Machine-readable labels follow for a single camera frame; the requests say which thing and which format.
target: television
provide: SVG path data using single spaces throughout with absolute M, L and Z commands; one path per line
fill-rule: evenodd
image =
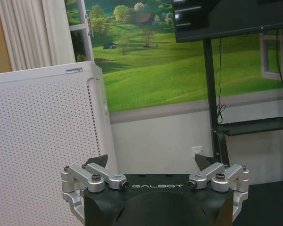
M 177 42 L 283 27 L 283 0 L 174 0 Z

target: black screw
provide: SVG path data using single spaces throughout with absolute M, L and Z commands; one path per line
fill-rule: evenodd
M 188 182 L 188 186 L 191 190 L 196 190 L 197 189 L 197 182 L 195 180 L 190 180 Z
M 217 173 L 216 174 L 216 179 L 217 180 L 224 180 L 225 179 L 225 175 L 223 173 Z
M 123 181 L 120 185 L 119 188 L 124 191 L 127 190 L 129 188 L 129 182 L 128 181 Z
M 93 174 L 91 176 L 92 181 L 100 181 L 100 174 Z

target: wall mural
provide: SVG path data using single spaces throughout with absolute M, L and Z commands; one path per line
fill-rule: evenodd
M 92 18 L 92 46 L 103 69 L 109 110 L 118 112 L 207 98 L 201 41 L 176 43 L 172 0 L 85 0 Z M 75 0 L 66 0 L 70 24 L 78 24 Z M 77 61 L 84 60 L 75 42 Z M 213 41 L 216 83 L 219 42 Z M 270 71 L 277 71 L 275 41 Z M 222 39 L 222 96 L 280 89 L 261 76 L 259 34 Z

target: house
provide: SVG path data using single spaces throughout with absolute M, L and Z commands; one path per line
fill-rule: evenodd
M 154 21 L 155 15 L 153 13 L 144 13 L 138 15 L 134 20 L 134 24 L 152 24 Z
M 114 44 L 113 42 L 109 42 L 103 45 L 103 49 L 113 49 L 113 48 L 117 48 L 116 44 Z

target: white wall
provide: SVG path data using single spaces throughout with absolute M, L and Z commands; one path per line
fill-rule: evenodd
M 227 108 L 225 122 L 283 116 L 283 101 Z M 212 155 L 208 111 L 112 125 L 121 173 L 193 173 L 191 147 Z M 246 165 L 252 183 L 283 180 L 283 131 L 227 138 L 231 163 Z

